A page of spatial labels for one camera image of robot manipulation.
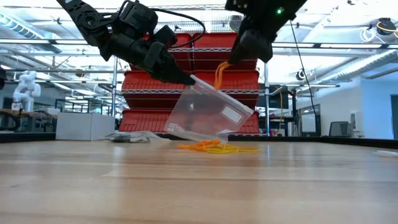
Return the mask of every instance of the yellow cable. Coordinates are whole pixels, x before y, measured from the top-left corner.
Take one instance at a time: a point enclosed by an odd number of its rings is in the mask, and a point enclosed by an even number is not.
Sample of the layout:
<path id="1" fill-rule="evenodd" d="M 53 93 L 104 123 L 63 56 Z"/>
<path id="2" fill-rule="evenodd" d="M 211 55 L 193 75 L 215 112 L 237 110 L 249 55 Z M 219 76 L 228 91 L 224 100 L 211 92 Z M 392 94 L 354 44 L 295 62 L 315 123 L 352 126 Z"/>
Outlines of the yellow cable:
<path id="1" fill-rule="evenodd" d="M 398 31 L 397 29 L 390 30 L 390 29 L 383 28 L 383 27 L 380 26 L 380 23 L 381 22 L 377 23 L 377 28 L 379 28 L 380 30 L 388 31 L 388 32 L 394 32 L 394 35 L 398 38 L 398 34 L 396 33 Z"/>

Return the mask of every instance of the ceiling light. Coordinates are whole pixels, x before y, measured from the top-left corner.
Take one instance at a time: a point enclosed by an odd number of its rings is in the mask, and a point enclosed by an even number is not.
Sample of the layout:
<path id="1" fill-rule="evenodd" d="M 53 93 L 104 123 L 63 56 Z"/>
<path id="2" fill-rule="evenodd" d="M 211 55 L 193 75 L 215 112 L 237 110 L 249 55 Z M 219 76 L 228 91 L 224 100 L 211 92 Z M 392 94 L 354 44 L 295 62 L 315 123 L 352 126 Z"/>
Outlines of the ceiling light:
<path id="1" fill-rule="evenodd" d="M 1 39 L 1 44 L 50 44 L 48 40 L 42 39 Z"/>
<path id="2" fill-rule="evenodd" d="M 377 49 L 381 44 L 321 44 L 321 48 L 334 49 Z"/>
<path id="3" fill-rule="evenodd" d="M 61 88 L 61 89 L 64 89 L 64 90 L 72 90 L 71 88 L 69 88 L 67 86 L 64 86 L 64 85 L 61 85 L 61 84 L 58 84 L 58 83 L 54 83 L 54 85 L 59 87 L 59 88 Z"/>
<path id="4" fill-rule="evenodd" d="M 300 84 L 286 84 L 286 85 L 284 85 L 284 86 L 297 86 L 297 87 L 299 87 L 299 86 L 301 86 Z"/>
<path id="5" fill-rule="evenodd" d="M 388 47 L 388 49 L 398 49 L 398 44 L 390 44 Z"/>
<path id="6" fill-rule="evenodd" d="M 273 47 L 297 47 L 296 43 L 273 43 Z M 301 48 L 311 48 L 314 44 L 298 44 L 298 47 Z"/>
<path id="7" fill-rule="evenodd" d="M 311 87 L 323 87 L 323 88 L 328 88 L 328 87 L 338 87 L 339 85 L 322 85 L 322 84 L 310 84 Z"/>
<path id="8" fill-rule="evenodd" d="M 36 78 L 51 79 L 52 77 L 50 75 L 44 74 L 42 72 L 37 72 L 36 73 Z"/>
<path id="9" fill-rule="evenodd" d="M 76 90 L 77 92 L 84 94 L 84 95 L 96 95 L 95 92 L 90 91 L 90 90 Z"/>
<path id="10" fill-rule="evenodd" d="M 57 40 L 57 44 L 87 45 L 87 41 L 85 41 L 85 40 Z"/>
<path id="11" fill-rule="evenodd" d="M 87 103 L 86 100 L 69 100 L 69 102 L 72 102 L 72 103 Z"/>
<path id="12" fill-rule="evenodd" d="M 112 81 L 86 81 L 86 83 L 92 83 L 92 84 L 112 84 Z"/>
<path id="13" fill-rule="evenodd" d="M 51 80 L 51 83 L 81 83 L 81 81 L 73 81 L 73 80 Z"/>

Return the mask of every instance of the orange rubber band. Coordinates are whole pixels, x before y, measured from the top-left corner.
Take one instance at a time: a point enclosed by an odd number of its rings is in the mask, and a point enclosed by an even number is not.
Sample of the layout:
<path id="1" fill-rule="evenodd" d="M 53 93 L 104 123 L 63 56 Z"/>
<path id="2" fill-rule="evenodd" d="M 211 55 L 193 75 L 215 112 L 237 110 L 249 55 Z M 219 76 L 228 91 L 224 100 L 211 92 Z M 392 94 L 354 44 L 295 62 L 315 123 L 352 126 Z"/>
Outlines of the orange rubber band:
<path id="1" fill-rule="evenodd" d="M 228 62 L 223 62 L 221 63 L 217 70 L 216 70 L 216 78 L 215 78 L 215 83 L 214 83 L 214 89 L 215 90 L 220 90 L 221 85 L 223 84 L 223 71 L 228 68 L 230 64 Z"/>

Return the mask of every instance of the table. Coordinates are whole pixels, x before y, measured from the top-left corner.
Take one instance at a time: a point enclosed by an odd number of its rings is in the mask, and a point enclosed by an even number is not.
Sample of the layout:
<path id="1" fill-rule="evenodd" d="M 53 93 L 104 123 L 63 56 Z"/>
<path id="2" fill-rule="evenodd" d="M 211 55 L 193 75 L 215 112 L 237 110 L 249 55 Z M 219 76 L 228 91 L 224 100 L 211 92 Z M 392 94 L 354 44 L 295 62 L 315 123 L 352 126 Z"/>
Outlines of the table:
<path id="1" fill-rule="evenodd" d="M 217 155 L 180 143 L 2 144 L 0 223 L 398 223 L 398 159 L 376 148 L 232 142 L 261 152 Z"/>

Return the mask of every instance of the wooden tabletop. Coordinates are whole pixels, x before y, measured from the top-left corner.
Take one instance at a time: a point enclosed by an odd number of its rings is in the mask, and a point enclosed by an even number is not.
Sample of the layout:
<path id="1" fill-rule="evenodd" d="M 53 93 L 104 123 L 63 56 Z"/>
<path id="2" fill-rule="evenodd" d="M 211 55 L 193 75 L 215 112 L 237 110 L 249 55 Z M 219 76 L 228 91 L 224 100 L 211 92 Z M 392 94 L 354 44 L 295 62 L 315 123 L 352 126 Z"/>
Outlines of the wooden tabletop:
<path id="1" fill-rule="evenodd" d="M 0 223 L 398 223 L 398 159 L 378 149 L 232 142 L 205 154 L 178 142 L 0 144 Z"/>

